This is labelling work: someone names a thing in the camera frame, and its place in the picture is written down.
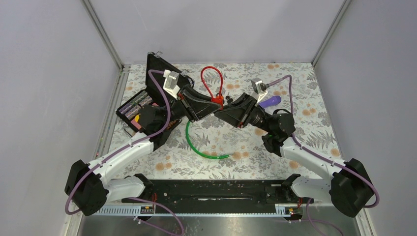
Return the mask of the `black keys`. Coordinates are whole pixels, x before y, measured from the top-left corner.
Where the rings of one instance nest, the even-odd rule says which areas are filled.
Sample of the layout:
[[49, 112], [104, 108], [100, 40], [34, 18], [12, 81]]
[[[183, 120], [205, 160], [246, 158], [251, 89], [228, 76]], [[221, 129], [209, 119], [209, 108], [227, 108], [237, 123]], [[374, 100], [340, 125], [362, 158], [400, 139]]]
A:
[[233, 99], [230, 96], [225, 96], [224, 98], [225, 98], [227, 104], [231, 104], [233, 102]]

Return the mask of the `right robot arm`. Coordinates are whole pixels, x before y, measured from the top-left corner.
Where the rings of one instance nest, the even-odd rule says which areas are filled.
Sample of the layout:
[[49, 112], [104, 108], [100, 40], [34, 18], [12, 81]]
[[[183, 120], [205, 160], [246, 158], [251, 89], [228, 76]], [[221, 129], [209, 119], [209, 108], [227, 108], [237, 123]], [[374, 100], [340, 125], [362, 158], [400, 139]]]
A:
[[236, 128], [250, 124], [266, 131], [262, 141], [268, 152], [295, 161], [320, 177], [312, 180], [292, 176], [290, 184], [282, 189], [284, 200], [290, 203], [300, 197], [330, 202], [342, 214], [354, 218], [377, 195], [359, 160], [331, 159], [302, 145], [294, 134], [294, 116], [286, 109], [276, 109], [269, 114], [257, 105], [255, 98], [244, 93], [214, 115]]

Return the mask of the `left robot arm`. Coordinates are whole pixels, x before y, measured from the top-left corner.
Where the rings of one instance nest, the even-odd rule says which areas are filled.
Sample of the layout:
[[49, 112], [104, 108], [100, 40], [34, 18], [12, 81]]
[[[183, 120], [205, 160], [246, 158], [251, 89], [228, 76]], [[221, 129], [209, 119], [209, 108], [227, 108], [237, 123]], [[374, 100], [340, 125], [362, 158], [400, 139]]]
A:
[[150, 200], [153, 190], [144, 176], [135, 174], [116, 178], [116, 175], [134, 161], [163, 146], [176, 121], [188, 114], [202, 112], [206, 117], [222, 109], [222, 103], [213, 102], [211, 97], [196, 92], [190, 86], [175, 89], [175, 96], [161, 86], [156, 87], [155, 93], [148, 88], [145, 91], [153, 102], [161, 100], [162, 104], [145, 105], [139, 110], [142, 130], [106, 155], [88, 163], [78, 160], [71, 166], [64, 188], [68, 196], [64, 207], [66, 214], [82, 212], [89, 216], [108, 202], [129, 198], [137, 198], [140, 202]]

